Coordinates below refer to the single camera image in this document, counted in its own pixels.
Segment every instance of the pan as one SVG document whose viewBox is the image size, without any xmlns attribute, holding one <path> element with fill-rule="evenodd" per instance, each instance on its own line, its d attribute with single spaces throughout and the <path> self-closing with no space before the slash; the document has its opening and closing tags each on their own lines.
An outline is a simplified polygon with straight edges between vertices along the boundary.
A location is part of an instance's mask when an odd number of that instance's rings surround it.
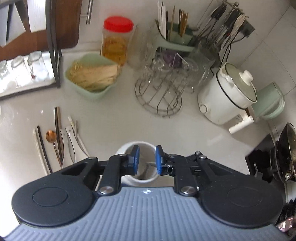
<svg viewBox="0 0 296 241">
<path fill-rule="evenodd" d="M 291 123 L 287 123 L 281 133 L 278 151 L 279 165 L 285 179 L 296 181 L 296 130 Z"/>
</svg>

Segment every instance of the white chopstick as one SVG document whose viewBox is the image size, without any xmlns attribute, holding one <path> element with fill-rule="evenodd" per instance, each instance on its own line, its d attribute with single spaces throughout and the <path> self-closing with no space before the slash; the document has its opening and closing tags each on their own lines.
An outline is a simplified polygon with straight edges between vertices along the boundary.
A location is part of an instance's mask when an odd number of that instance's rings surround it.
<svg viewBox="0 0 296 241">
<path fill-rule="evenodd" d="M 163 6 L 163 19 L 162 19 L 162 23 L 163 23 L 163 37 L 166 39 L 166 32 L 165 32 L 165 5 Z"/>
<path fill-rule="evenodd" d="M 165 5 L 163 6 L 163 33 L 164 33 L 164 38 L 166 39 L 166 7 Z"/>
<path fill-rule="evenodd" d="M 68 116 L 68 119 L 69 119 L 70 124 L 71 124 L 71 126 L 72 126 L 72 128 L 73 128 L 73 131 L 74 131 L 74 130 L 75 130 L 75 124 L 74 124 L 74 122 L 73 122 L 71 116 Z M 84 151 L 84 153 L 85 153 L 86 155 L 89 156 L 89 153 L 87 152 L 86 147 L 85 147 L 85 145 L 83 144 L 83 142 L 82 142 L 82 140 L 81 140 L 81 138 L 80 138 L 80 136 L 79 136 L 78 133 L 77 133 L 77 140 L 79 141 L 79 143 L 80 143 L 80 145 L 81 145 L 81 148 L 82 148 L 82 150 Z"/>
<path fill-rule="evenodd" d="M 161 6 L 158 7 L 158 15 L 159 15 L 159 31 L 160 34 L 163 34 L 163 20 L 161 18 Z"/>
<path fill-rule="evenodd" d="M 36 133 L 35 129 L 33 129 L 33 135 L 34 135 L 36 148 L 37 148 L 37 151 L 38 151 L 38 155 L 39 155 L 43 170 L 44 170 L 46 175 L 49 175 L 50 172 L 48 170 L 48 167 L 46 167 L 46 165 L 45 165 L 45 161 L 43 159 L 43 155 L 42 155 L 41 150 L 40 150 L 39 141 L 38 141 L 38 137 L 37 137 L 37 133 Z"/>
<path fill-rule="evenodd" d="M 159 11 L 159 1 L 157 1 L 157 14 L 158 14 L 158 29 L 160 30 L 161 29 L 161 27 L 160 27 L 161 14 Z"/>
</svg>

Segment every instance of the black stove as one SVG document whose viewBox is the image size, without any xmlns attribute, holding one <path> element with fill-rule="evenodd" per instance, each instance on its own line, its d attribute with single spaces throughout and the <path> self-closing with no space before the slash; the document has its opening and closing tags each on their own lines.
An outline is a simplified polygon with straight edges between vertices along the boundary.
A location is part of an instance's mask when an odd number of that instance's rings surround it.
<svg viewBox="0 0 296 241">
<path fill-rule="evenodd" d="M 274 158 L 274 150 L 274 142 L 269 134 L 245 159 L 250 174 L 252 176 L 261 175 L 262 180 L 276 187 L 281 192 L 283 200 L 286 202 L 284 182 L 280 180 L 280 175 L 276 175 L 278 169 L 274 167 L 277 163 Z"/>
</svg>

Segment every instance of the red lid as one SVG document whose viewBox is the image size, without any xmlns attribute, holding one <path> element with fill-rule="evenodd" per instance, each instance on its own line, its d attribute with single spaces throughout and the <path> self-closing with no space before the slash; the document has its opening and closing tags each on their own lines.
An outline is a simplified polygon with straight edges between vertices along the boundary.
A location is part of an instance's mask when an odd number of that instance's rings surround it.
<svg viewBox="0 0 296 241">
<path fill-rule="evenodd" d="M 133 30 L 133 22 L 128 18 L 112 16 L 105 19 L 104 29 L 117 33 L 128 33 Z"/>
</svg>

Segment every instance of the light green bowl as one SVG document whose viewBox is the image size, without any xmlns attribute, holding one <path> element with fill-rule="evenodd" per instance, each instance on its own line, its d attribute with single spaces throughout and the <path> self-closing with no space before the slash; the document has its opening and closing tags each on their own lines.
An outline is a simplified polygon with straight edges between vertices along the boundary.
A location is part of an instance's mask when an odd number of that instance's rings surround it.
<svg viewBox="0 0 296 241">
<path fill-rule="evenodd" d="M 110 59 L 107 59 L 97 53 L 89 53 L 84 55 L 82 58 L 78 59 L 78 60 L 74 60 L 73 62 L 77 61 L 79 64 L 82 64 L 83 66 L 87 66 L 87 67 L 97 67 L 100 65 L 114 65 L 117 64 L 115 62 L 113 62 Z M 70 81 L 67 78 L 67 73 L 68 71 L 70 71 L 70 68 L 72 67 L 72 65 L 67 69 L 67 71 L 65 72 L 65 80 L 67 82 L 69 82 L 70 86 L 72 86 L 72 88 L 78 92 L 79 94 L 83 95 L 84 97 L 90 99 L 90 100 L 98 100 L 101 99 L 109 89 L 111 89 L 112 87 L 114 87 L 116 85 L 116 82 L 110 86 L 108 86 L 106 89 L 104 89 L 103 91 L 100 92 L 90 92 L 87 91 L 83 88 L 81 88 L 80 86 L 78 86 L 77 84 L 74 84 L 72 81 Z"/>
</svg>

